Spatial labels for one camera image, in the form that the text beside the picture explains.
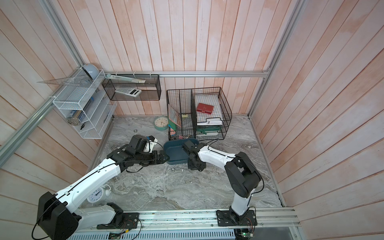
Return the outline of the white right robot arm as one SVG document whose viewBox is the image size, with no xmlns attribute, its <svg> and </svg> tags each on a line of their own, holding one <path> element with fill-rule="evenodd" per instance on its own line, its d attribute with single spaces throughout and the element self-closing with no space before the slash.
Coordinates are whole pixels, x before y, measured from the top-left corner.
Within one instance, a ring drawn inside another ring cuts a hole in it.
<svg viewBox="0 0 384 240">
<path fill-rule="evenodd" d="M 220 227 L 258 225 L 256 211 L 250 207 L 252 194 L 263 181 L 262 175 L 246 153 L 229 154 L 201 143 L 186 141 L 183 150 L 188 155 L 188 168 L 199 172 L 211 164 L 225 170 L 230 185 L 235 192 L 234 200 L 226 211 L 217 210 L 216 216 Z"/>
</svg>

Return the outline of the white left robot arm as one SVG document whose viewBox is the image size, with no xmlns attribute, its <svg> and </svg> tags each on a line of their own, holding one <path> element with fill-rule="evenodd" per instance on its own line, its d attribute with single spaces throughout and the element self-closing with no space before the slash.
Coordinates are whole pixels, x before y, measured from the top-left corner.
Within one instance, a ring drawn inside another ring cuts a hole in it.
<svg viewBox="0 0 384 240">
<path fill-rule="evenodd" d="M 164 151 L 127 152 L 116 150 L 75 183 L 55 194 L 47 192 L 39 198 L 36 226 L 52 240 L 66 240 L 76 231 L 93 226 L 124 229 L 129 221 L 123 210 L 113 203 L 81 212 L 79 206 L 96 190 L 128 167 L 161 165 L 169 160 Z"/>
</svg>

